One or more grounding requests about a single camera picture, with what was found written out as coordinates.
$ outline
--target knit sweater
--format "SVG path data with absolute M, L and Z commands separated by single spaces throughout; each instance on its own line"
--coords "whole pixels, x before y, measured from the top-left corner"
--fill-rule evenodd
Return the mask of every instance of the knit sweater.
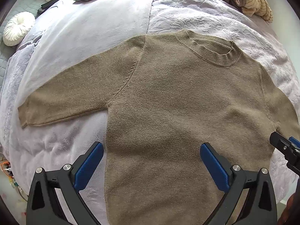
M 202 143 L 258 171 L 269 167 L 273 131 L 300 137 L 293 105 L 259 62 L 192 31 L 136 36 L 62 71 L 28 96 L 19 119 L 24 128 L 104 109 L 110 225 L 202 224 L 223 195 Z

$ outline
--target silver bolt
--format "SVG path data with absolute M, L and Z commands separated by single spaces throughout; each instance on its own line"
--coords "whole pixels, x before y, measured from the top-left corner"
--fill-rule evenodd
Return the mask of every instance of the silver bolt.
M 263 174 L 267 174 L 268 173 L 268 170 L 266 168 L 262 168 L 262 173 Z
M 39 168 L 37 168 L 37 169 L 36 169 L 36 171 L 35 171 L 35 172 L 36 172 L 36 173 L 41 173 L 41 172 L 42 172 L 42 170 L 43 170 L 43 169 L 42 169 L 41 167 L 39 167 Z
M 71 168 L 71 165 L 70 165 L 70 164 L 64 165 L 64 170 L 69 170 L 70 168 Z
M 241 167 L 239 166 L 239 165 L 233 165 L 233 170 L 235 170 L 235 171 L 239 171 L 239 170 L 241 170 Z

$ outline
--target blue gripper pad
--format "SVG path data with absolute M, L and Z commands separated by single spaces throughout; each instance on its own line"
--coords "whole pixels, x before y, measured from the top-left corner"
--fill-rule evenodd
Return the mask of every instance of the blue gripper pad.
M 290 137 L 289 141 L 292 142 L 298 148 L 300 148 L 300 142 L 298 140 L 296 140 L 294 137 Z
M 228 175 L 205 144 L 200 147 L 200 157 L 218 189 L 227 193 L 230 189 Z
M 104 148 L 99 142 L 75 174 L 74 189 L 77 192 L 86 188 L 103 155 Z

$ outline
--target pillow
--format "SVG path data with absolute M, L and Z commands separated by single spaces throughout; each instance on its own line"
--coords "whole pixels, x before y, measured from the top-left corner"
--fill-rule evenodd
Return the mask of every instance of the pillow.
M 32 13 L 22 12 L 13 16 L 3 31 L 3 42 L 7 46 L 19 44 L 33 27 L 35 17 Z

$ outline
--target sweater collar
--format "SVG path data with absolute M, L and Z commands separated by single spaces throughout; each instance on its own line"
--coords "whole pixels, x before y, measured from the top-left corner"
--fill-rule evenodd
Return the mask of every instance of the sweater collar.
M 227 41 L 219 37 L 197 34 L 190 30 L 180 30 L 177 31 L 175 35 L 185 47 L 193 51 L 197 56 L 217 66 L 228 67 L 233 65 L 242 53 L 241 49 L 238 48 L 233 41 Z M 193 38 L 210 40 L 212 48 L 216 46 L 225 46 L 228 48 L 229 52 L 226 54 L 218 54 L 217 52 L 202 46 L 201 43 L 197 43 Z

